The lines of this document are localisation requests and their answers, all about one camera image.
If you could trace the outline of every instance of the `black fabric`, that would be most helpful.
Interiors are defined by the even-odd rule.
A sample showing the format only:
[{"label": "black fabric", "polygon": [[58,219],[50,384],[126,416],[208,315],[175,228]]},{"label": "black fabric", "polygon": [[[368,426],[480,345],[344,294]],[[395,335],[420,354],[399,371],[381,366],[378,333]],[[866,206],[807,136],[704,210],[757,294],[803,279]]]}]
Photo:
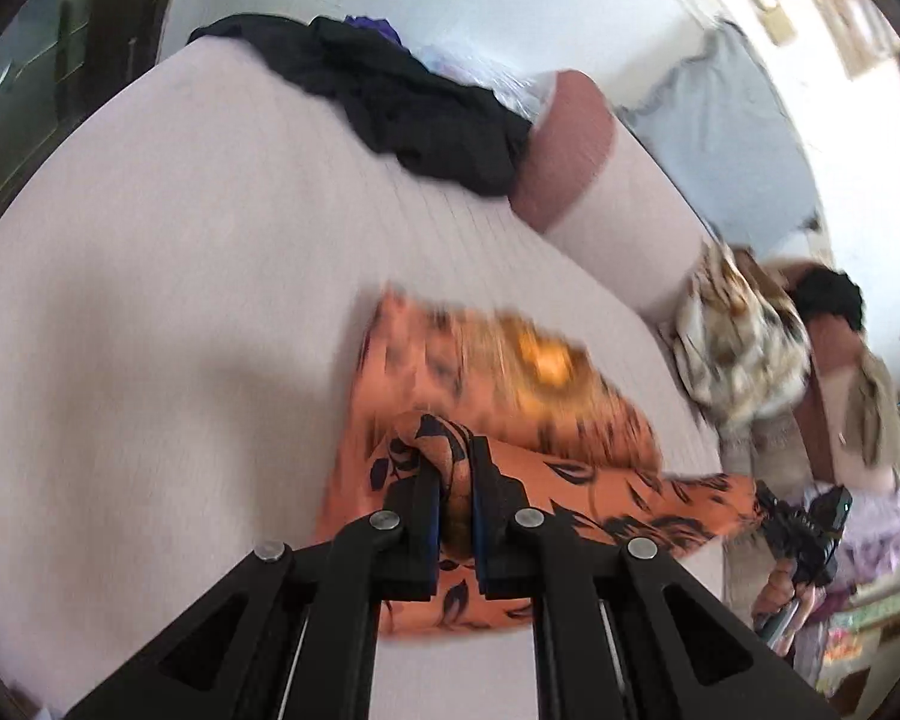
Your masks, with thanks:
[{"label": "black fabric", "polygon": [[856,333],[864,329],[864,296],[850,276],[823,266],[810,269],[789,292],[807,324],[820,314],[837,314]]},{"label": "black fabric", "polygon": [[514,184],[530,123],[489,90],[436,76],[374,31],[323,17],[305,25],[242,14],[197,29],[190,41],[204,35],[244,40],[290,83],[338,100],[360,139],[410,172],[482,196],[504,196]]}]

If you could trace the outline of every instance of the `human hand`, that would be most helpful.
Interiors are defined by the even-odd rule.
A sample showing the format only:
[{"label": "human hand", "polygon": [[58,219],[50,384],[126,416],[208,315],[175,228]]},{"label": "human hand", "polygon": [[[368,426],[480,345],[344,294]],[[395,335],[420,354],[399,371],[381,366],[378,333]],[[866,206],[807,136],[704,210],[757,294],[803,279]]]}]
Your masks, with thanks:
[{"label": "human hand", "polygon": [[787,630],[780,637],[778,645],[773,648],[773,651],[781,657],[790,651],[797,631],[806,623],[810,613],[816,608],[818,600],[823,598],[823,591],[813,586],[813,584],[800,584],[794,587],[792,576],[796,568],[797,562],[795,560],[778,560],[767,578],[767,584],[760,591],[756,601],[754,601],[754,608],[751,610],[751,615],[756,619],[760,615],[777,613],[785,605],[789,604],[794,596],[799,598],[800,604],[797,607],[797,613],[794,614],[794,618],[787,626]]}]

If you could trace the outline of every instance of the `light blue cloth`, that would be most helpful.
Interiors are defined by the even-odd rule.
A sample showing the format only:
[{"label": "light blue cloth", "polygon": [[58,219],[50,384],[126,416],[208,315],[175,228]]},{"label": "light blue cloth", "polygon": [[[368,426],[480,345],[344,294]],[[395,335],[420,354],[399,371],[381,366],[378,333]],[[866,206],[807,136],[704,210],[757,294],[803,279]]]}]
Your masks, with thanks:
[{"label": "light blue cloth", "polygon": [[617,116],[711,231],[769,254],[816,217],[817,187],[773,81],[722,22],[639,109]]}]

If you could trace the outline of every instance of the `plastic bag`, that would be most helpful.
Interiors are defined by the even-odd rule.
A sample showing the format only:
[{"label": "plastic bag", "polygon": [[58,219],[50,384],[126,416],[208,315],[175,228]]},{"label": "plastic bag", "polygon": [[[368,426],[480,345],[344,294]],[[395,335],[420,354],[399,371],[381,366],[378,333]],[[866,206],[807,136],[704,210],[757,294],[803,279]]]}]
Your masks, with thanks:
[{"label": "plastic bag", "polygon": [[557,80],[555,71],[521,77],[463,46],[424,46],[414,50],[413,56],[444,79],[490,89],[501,105],[530,122],[539,118]]}]

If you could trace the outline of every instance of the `folded orange garment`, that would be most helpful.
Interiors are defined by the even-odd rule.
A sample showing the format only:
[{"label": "folded orange garment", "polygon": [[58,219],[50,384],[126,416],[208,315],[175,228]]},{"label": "folded orange garment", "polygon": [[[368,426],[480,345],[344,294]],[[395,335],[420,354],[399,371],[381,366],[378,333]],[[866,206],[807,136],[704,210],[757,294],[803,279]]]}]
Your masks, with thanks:
[{"label": "folded orange garment", "polygon": [[501,473],[532,506],[584,538],[648,536],[686,554],[754,524],[754,482],[725,474],[658,476],[647,418],[609,386],[586,352],[512,314],[447,311],[387,290],[367,330],[350,412],[317,538],[383,506],[386,488],[422,461],[442,477],[437,596],[387,603],[383,632],[482,630],[530,617],[526,600],[477,591],[470,546],[468,435],[490,439]]}]

